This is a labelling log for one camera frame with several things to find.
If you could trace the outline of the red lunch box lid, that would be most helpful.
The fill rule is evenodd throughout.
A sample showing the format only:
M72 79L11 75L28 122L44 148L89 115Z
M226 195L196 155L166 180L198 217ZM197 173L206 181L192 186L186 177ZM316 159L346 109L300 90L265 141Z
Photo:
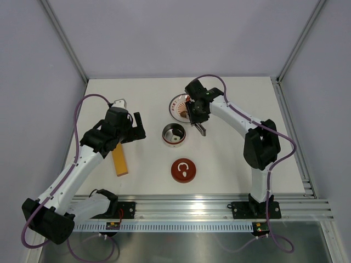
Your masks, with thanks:
M182 184L189 183L196 176L196 165L187 158L180 158L173 162L171 166L172 178Z

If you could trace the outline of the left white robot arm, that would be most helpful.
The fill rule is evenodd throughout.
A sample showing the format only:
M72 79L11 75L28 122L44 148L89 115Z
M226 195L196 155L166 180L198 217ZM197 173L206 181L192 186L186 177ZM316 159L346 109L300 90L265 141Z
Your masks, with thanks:
M124 108L110 107L105 118L87 131L76 146L73 163L37 199L24 201L21 207L26 219L24 228L62 244L76 225L96 216L103 219L118 216L118 196L105 189L75 205L71 201L88 175L117 145L145 137L139 112L130 115Z

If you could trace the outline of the brown fried food piece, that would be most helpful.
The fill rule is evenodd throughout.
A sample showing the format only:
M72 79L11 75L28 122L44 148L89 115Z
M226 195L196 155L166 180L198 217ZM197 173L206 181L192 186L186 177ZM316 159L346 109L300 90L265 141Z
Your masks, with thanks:
M186 113L186 111L181 112L181 113L180 113L180 116L181 116L182 118L187 118L187 113Z

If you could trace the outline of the metal food tongs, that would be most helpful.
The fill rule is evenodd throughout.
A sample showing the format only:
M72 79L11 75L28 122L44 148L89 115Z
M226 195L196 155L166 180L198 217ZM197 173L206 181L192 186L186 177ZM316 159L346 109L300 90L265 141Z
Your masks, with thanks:
M205 127L201 123L195 123L194 126L200 132L200 134L202 136L206 136L207 130L205 129Z

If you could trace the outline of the black seaweed piece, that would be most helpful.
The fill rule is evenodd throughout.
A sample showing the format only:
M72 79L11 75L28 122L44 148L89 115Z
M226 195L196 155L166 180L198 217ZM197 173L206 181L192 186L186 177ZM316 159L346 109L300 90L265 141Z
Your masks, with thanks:
M181 138L184 136L184 132L179 129L173 129L173 134Z

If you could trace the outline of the steel lunch box bowl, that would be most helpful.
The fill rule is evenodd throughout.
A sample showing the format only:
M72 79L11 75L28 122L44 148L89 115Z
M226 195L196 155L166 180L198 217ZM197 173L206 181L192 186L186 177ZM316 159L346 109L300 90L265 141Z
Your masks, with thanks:
M162 130L162 141L168 147L180 147L186 139L185 128L178 123L167 124Z

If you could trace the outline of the white tofu cube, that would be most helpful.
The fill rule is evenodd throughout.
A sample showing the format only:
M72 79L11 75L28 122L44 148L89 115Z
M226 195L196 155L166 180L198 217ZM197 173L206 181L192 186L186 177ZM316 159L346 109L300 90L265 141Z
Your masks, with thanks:
M171 131L171 137L170 137L170 142L172 142L172 143L177 143L177 142L179 142L181 139L182 139L181 137L178 137L178 136L175 136L174 134L173 134L173 130Z

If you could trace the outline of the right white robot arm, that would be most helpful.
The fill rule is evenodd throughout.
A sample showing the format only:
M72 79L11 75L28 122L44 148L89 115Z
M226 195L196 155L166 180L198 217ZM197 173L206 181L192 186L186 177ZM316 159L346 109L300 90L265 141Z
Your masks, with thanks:
M241 206L251 214L251 218L266 217L269 206L274 202L269 190L269 167L278 158L281 151L276 125L268 119L260 121L249 117L244 111L235 109L226 97L225 92L218 88L206 89L196 79L185 87L189 100L185 103L190 124L195 126L202 136L206 136L203 122L210 115L217 116L234 128L244 139L243 156L251 167L252 185L248 201Z

